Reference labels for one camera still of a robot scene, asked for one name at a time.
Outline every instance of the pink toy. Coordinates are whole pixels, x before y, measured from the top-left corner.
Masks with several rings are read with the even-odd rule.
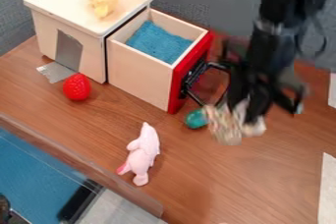
[[[143,123],[138,139],[127,145],[130,154],[126,162],[117,169],[119,175],[132,171],[136,174],[133,182],[137,186],[148,183],[148,169],[154,165],[156,155],[160,154],[160,141],[154,128]]]

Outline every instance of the green object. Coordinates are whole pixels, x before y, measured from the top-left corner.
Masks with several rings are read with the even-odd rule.
[[[208,122],[202,109],[198,109],[187,115],[185,123],[191,129],[199,129],[206,126]]]

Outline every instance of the red drawer front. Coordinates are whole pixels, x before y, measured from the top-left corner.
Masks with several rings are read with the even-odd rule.
[[[194,47],[194,49],[180,62],[174,69],[173,79],[170,90],[168,113],[175,114],[186,102],[186,99],[180,99],[182,79],[186,76],[190,69],[209,49],[213,40],[212,32],[208,32],[205,37]]]

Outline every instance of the gray wall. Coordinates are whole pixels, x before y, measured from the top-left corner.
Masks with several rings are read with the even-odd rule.
[[[153,6],[185,20],[239,36],[249,36],[252,20],[257,15],[259,0],[155,0]],[[328,3],[321,15],[330,39],[327,53],[318,66],[336,70],[336,0]],[[0,0],[0,55],[32,35],[28,10],[21,0]],[[306,40],[307,49],[318,46],[319,37],[312,31]]]
[[[22,0],[0,0],[0,56],[32,35],[31,14]]]

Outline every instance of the wooden drawer box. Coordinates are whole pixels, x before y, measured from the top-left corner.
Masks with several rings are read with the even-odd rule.
[[[126,45],[148,20],[194,43],[172,65]],[[184,102],[180,97],[182,79],[206,55],[211,40],[206,29],[146,9],[107,38],[108,82],[164,111],[176,113]]]
[[[101,84],[106,82],[105,38],[151,1],[118,0],[116,10],[100,20],[90,0],[24,0],[41,53]]]

